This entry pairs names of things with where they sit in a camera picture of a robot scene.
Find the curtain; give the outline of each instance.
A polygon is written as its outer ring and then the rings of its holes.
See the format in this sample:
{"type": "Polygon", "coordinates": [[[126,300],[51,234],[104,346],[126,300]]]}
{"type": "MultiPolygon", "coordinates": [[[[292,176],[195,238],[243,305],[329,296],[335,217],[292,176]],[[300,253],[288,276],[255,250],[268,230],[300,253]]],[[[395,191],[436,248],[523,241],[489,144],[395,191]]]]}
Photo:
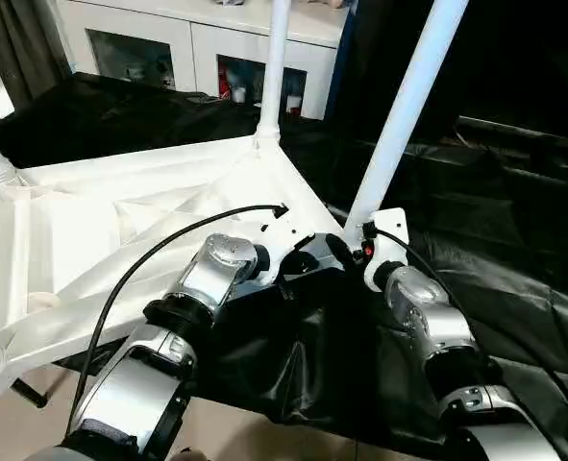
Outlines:
{"type": "Polygon", "coordinates": [[[0,0],[0,77],[16,109],[70,75],[35,0],[0,0]]]}

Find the black connector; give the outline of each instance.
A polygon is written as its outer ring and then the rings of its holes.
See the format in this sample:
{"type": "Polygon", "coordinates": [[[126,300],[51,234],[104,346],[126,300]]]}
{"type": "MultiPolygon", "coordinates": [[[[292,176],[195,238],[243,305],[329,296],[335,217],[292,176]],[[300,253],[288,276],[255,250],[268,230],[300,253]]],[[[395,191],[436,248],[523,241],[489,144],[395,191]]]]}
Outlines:
{"type": "Polygon", "coordinates": [[[364,223],[362,225],[362,233],[364,234],[364,238],[376,238],[378,236],[378,228],[376,227],[376,223],[374,223],[373,221],[364,223]]]}
{"type": "Polygon", "coordinates": [[[281,204],[277,208],[273,208],[273,215],[275,215],[275,219],[279,219],[284,216],[286,213],[290,211],[290,208],[285,206],[285,204],[281,204]]]}

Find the black tarp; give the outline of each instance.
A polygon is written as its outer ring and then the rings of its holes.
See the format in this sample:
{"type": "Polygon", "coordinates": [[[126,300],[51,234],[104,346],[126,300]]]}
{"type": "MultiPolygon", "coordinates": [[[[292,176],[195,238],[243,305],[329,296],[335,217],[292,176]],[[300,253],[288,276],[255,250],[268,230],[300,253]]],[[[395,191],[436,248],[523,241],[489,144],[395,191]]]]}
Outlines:
{"type": "MultiPolygon", "coordinates": [[[[1,122],[0,149],[17,166],[36,166],[250,134],[257,121],[251,107],[77,74],[1,122]]],[[[283,121],[282,146],[318,196],[341,208],[373,150],[298,119],[283,121]]],[[[568,383],[568,157],[410,145],[383,205],[405,208],[412,245],[480,320],[479,341],[503,359],[507,383],[568,459],[562,396],[490,327],[533,347],[568,383]]],[[[382,297],[337,271],[292,289],[293,301],[270,290],[227,307],[197,393],[439,457],[435,402],[382,297]]]]}

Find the tile floor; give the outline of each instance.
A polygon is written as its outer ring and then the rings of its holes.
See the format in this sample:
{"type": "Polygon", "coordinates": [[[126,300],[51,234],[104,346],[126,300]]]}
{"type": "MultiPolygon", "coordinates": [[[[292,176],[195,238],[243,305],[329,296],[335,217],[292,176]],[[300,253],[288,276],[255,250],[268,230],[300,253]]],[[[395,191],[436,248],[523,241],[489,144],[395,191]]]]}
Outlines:
{"type": "MultiPolygon", "coordinates": [[[[54,365],[25,379],[53,396],[38,410],[9,391],[0,397],[0,461],[21,461],[62,439],[77,374],[54,365]]],[[[171,453],[200,449],[212,461],[353,461],[352,441],[308,427],[274,425],[262,415],[193,399],[171,453]]],[[[361,461],[413,461],[392,451],[358,445],[361,461]]]]}

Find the white bracket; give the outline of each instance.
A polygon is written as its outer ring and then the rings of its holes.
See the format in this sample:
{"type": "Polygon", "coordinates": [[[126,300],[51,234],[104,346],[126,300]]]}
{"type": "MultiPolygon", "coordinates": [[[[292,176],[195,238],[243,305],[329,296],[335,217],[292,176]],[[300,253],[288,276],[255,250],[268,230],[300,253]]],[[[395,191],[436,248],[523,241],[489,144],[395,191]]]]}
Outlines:
{"type": "MultiPolygon", "coordinates": [[[[395,237],[409,243],[406,213],[402,208],[376,211],[371,215],[371,221],[374,222],[377,229],[392,233],[395,237]]],[[[407,265],[406,249],[380,234],[373,240],[373,245],[373,256],[364,270],[364,282],[371,291],[381,293],[383,290],[373,281],[376,271],[388,261],[399,261],[407,265]]]]}

